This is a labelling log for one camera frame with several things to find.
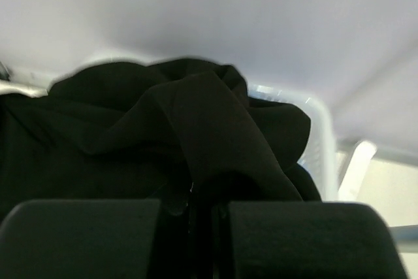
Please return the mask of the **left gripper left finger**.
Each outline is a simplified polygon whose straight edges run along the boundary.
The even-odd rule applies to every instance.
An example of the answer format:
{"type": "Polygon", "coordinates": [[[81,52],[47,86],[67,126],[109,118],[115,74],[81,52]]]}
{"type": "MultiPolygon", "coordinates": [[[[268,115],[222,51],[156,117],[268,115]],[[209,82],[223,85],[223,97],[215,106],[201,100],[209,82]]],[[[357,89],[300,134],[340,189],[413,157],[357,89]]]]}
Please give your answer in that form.
{"type": "Polygon", "coordinates": [[[160,202],[27,201],[1,223],[2,278],[146,278],[160,202]]]}

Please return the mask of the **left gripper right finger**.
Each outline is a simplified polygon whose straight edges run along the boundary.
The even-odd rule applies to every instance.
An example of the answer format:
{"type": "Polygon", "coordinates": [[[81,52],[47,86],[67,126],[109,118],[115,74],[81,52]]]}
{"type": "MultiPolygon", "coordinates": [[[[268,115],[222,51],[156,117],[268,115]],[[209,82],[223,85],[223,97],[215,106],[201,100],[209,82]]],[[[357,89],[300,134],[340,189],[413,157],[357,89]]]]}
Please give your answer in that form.
{"type": "Polygon", "coordinates": [[[226,278],[406,278],[373,209],[344,203],[233,202],[226,278]]]}

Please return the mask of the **black shirt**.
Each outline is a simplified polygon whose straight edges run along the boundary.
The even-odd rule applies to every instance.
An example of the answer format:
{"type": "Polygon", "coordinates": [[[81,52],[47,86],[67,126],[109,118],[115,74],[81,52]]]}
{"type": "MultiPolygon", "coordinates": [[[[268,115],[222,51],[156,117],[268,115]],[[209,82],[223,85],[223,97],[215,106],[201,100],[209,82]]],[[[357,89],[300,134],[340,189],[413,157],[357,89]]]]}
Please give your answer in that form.
{"type": "Polygon", "coordinates": [[[112,62],[44,97],[1,96],[1,215],[35,199],[318,201],[298,160],[311,120],[250,97],[231,65],[112,62]]]}

